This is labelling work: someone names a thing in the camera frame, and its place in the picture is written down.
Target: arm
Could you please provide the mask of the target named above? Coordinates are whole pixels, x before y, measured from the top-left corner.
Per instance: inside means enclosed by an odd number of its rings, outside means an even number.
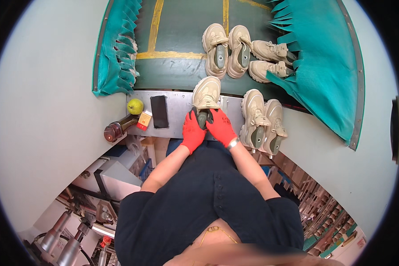
[[[229,152],[232,154],[239,173],[256,187],[265,200],[280,197],[273,189],[271,182],[269,182],[260,165],[240,142],[231,148]]]
[[[189,149],[186,146],[180,145],[177,147],[156,166],[156,168],[143,183],[140,191],[149,191],[155,193],[179,171],[183,162],[189,156],[189,153]]]
[[[238,135],[235,134],[232,128],[229,118],[222,110],[210,109],[210,119],[207,119],[205,124],[213,137],[220,141],[225,148],[238,138]],[[229,152],[234,158],[239,173],[256,187],[265,200],[280,197],[273,189],[260,165],[241,143],[238,142]]]
[[[162,160],[152,173],[143,183],[140,191],[149,191],[155,193],[165,183],[167,183],[172,176],[174,176],[182,166],[186,158],[192,154],[194,150],[201,145],[204,140],[206,130],[202,130],[197,121],[197,112],[193,108],[186,114],[185,123],[183,124],[183,142],[177,147],[167,158]]]

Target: gold necklace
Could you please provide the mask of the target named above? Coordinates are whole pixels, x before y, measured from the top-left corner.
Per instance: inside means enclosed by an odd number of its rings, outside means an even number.
[[[216,231],[219,231],[219,230],[221,230],[223,233],[225,233],[230,238],[230,240],[232,240],[232,242],[234,242],[235,244],[238,244],[238,242],[235,239],[233,239],[228,233],[226,233],[225,230],[221,229],[218,226],[213,226],[213,227],[208,227],[207,231],[205,232],[204,236],[202,237],[201,243],[199,244],[199,248],[201,247],[202,242],[204,242],[204,238],[205,238],[205,236],[207,235],[208,232],[212,233],[212,232],[216,232]]]

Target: silver bracelet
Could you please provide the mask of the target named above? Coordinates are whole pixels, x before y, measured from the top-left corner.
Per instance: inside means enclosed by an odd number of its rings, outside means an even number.
[[[238,137],[237,137],[236,139],[234,139],[233,141],[231,141],[231,143],[229,143],[229,145],[228,145],[228,147],[227,147],[228,151],[229,151],[231,148],[235,147],[236,144],[237,144],[238,142],[239,142],[239,138],[238,138]]]

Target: yellow painted line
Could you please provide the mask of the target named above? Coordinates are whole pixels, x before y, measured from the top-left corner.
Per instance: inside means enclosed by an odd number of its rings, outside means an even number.
[[[223,28],[229,36],[229,0],[223,0]]]
[[[251,1],[251,0],[238,0],[238,1],[239,1],[239,2],[243,2],[243,3],[249,3],[249,4],[252,5],[252,6],[257,6],[257,7],[259,7],[259,8],[263,8],[263,9],[272,11],[272,9],[271,9],[270,7],[265,6],[265,5],[262,5],[262,4],[259,4],[259,3],[256,3],[256,2]]]
[[[178,53],[174,51],[169,52],[145,52],[139,53],[136,56],[136,59],[154,59],[154,58],[185,58],[185,59],[206,59],[206,54],[194,54],[193,52],[189,53]]]
[[[156,0],[154,15],[152,16],[151,30],[149,31],[148,51],[155,51],[156,36],[158,35],[158,26],[160,25],[160,17],[164,0]]]

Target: red glove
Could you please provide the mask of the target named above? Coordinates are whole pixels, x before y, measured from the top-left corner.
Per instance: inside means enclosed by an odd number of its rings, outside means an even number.
[[[229,146],[234,138],[238,135],[235,134],[232,128],[231,122],[226,114],[220,109],[210,109],[209,117],[205,122],[208,131],[213,135],[213,137],[220,141],[225,148]]]
[[[183,124],[183,141],[181,145],[186,146],[192,152],[204,141],[207,130],[202,130],[198,125],[197,109],[194,107],[186,114]]]

